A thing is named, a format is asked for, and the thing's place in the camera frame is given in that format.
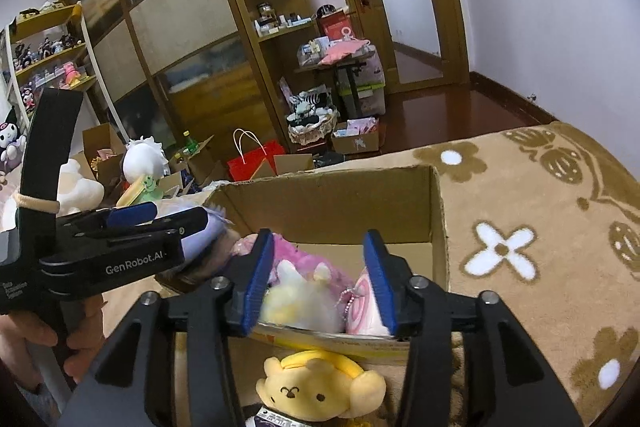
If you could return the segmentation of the left hand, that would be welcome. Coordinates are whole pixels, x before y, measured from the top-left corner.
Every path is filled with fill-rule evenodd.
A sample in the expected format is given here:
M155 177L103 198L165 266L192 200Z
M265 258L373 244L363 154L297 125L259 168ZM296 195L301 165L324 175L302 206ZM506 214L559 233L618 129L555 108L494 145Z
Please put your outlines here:
M78 384L87 373L94 357L103 347L104 299L102 295L85 299L85 317L66 339L73 354L64 362L64 372ZM58 336L54 330L29 311L16 311L1 317L1 360L14 381L28 391L34 391L42 377L32 363L27 343L54 347Z

